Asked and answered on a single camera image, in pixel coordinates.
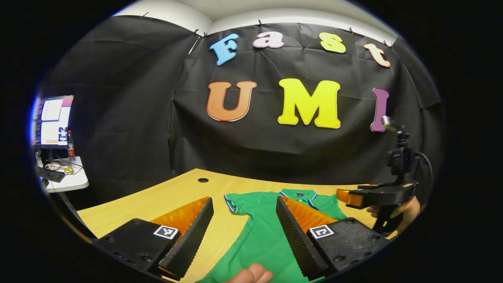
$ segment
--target letter f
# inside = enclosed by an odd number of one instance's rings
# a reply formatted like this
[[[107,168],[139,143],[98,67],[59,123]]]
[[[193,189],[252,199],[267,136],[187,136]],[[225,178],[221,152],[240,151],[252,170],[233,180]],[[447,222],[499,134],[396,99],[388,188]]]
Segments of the letter f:
[[[236,39],[238,37],[239,35],[232,33],[210,46],[210,49],[213,49],[213,51],[215,51],[215,53],[217,54],[218,66],[224,64],[225,62],[231,60],[236,56],[236,52],[230,52],[229,49],[236,50],[237,44],[233,39]]]

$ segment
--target orange letter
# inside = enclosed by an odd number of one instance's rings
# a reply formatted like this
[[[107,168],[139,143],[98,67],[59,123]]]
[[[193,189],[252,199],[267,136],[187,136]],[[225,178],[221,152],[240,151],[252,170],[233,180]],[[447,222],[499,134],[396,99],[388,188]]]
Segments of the orange letter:
[[[210,89],[210,97],[208,98],[208,105],[206,111],[211,118],[218,121],[236,121],[243,118],[247,113],[250,106],[250,99],[252,98],[252,89],[257,86],[255,82],[239,82],[236,84],[239,88],[239,100],[236,108],[227,110],[223,108],[223,99],[225,91],[230,88],[228,82],[214,82],[208,85]]]
[[[372,57],[374,57],[374,60],[379,63],[379,65],[389,68],[391,66],[391,63],[389,61],[384,60],[381,54],[384,54],[384,51],[381,49],[377,48],[373,43],[367,43],[363,45],[363,47],[367,48],[370,51],[370,54],[372,54]]]

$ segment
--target cable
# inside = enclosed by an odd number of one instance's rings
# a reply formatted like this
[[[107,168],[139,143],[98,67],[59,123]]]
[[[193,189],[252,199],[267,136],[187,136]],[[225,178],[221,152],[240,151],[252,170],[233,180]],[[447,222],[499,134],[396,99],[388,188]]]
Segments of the cable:
[[[83,168],[83,166],[82,166],[82,165],[79,165],[79,164],[77,164],[77,163],[73,163],[73,162],[70,162],[70,161],[67,161],[67,160],[63,160],[63,159],[62,159],[61,157],[59,157],[56,153],[54,153],[54,155],[55,155],[57,158],[59,158],[59,160],[60,160],[60,161],[64,161],[64,162],[68,162],[68,163],[72,163],[72,164],[74,164],[74,165],[77,165],[77,166],[79,166],[79,167]]]
[[[83,167],[81,167],[77,172],[73,172],[72,174],[67,174],[67,175],[75,175],[77,174],[80,170],[82,170]]]
[[[424,153],[416,152],[416,154],[417,155],[421,155],[426,160],[426,162],[428,163],[428,168],[430,169],[430,177],[431,177],[430,187],[433,187],[433,168],[432,168],[432,164],[430,163],[428,157],[426,157],[426,155]]]

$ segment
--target yellow letter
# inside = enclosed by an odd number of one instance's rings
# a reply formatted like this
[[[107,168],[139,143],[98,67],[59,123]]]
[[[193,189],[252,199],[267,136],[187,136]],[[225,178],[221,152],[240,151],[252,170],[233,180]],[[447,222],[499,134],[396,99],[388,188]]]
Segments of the yellow letter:
[[[321,81],[312,96],[298,79],[283,79],[279,84],[285,90],[283,115],[278,117],[280,124],[296,125],[299,122],[299,118],[295,116],[297,106],[302,122],[306,125],[319,108],[318,117],[314,120],[316,126],[334,129],[341,126],[337,119],[337,91],[341,88],[338,83]]]
[[[321,45],[328,51],[333,51],[337,53],[344,53],[346,51],[346,47],[342,44],[342,39],[335,34],[322,32],[319,34],[321,40]]]

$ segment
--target colorful foam letter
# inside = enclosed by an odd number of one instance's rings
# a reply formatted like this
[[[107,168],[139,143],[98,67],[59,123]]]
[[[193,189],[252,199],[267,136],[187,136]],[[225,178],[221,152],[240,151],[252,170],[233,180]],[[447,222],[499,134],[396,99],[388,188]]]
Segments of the colorful foam letter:
[[[237,44],[233,39],[238,38],[237,33],[229,34],[228,36],[213,43],[210,49],[213,49],[217,54],[217,65],[220,66],[236,56],[236,52],[230,52],[229,49],[236,50]]]
[[[304,124],[309,124],[319,108],[314,124],[318,127],[337,129],[341,122],[337,119],[337,91],[341,86],[333,81],[319,82],[312,96],[309,95],[298,79],[283,79],[279,82],[285,90],[283,115],[278,117],[280,124],[296,125],[299,118],[295,116],[295,106],[299,110]]]
[[[374,60],[379,63],[379,65],[389,68],[391,66],[391,63],[389,61],[384,60],[381,54],[384,54],[384,51],[381,49],[377,48],[373,43],[367,43],[364,44],[363,47],[367,48],[370,51],[370,54],[372,54],[372,57],[374,57]]]
[[[270,47],[279,48],[285,45],[283,42],[283,34],[276,31],[263,32],[257,35],[258,39],[253,42],[253,46],[258,48]]]
[[[346,47],[342,44],[343,40],[338,35],[322,32],[318,36],[322,40],[321,45],[325,50],[337,53],[344,53],[346,51]]]
[[[386,101],[388,100],[389,93],[384,89],[375,88],[374,95],[376,96],[376,112],[374,115],[374,122],[370,125],[371,131],[385,131],[386,128],[382,124],[382,116],[386,115]]]
[[[208,105],[206,111],[211,118],[218,121],[236,121],[243,118],[250,107],[250,100],[252,98],[252,89],[257,86],[255,82],[239,82],[236,86],[239,88],[239,101],[236,108],[227,110],[223,108],[223,99],[225,91],[230,88],[228,82],[214,82],[208,85],[210,89],[210,96],[208,98]]]

